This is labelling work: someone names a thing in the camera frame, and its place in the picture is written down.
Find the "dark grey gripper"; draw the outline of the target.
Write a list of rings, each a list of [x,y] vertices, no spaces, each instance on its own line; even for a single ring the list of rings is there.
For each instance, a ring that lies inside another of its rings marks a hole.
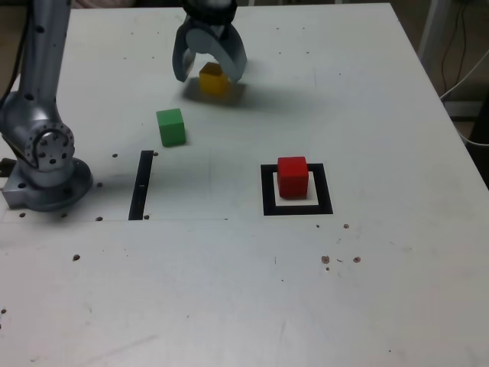
[[[232,24],[209,24],[187,18],[176,31],[173,47],[173,72],[178,81],[187,80],[196,53],[211,55],[233,83],[242,78],[248,61],[241,37]]]

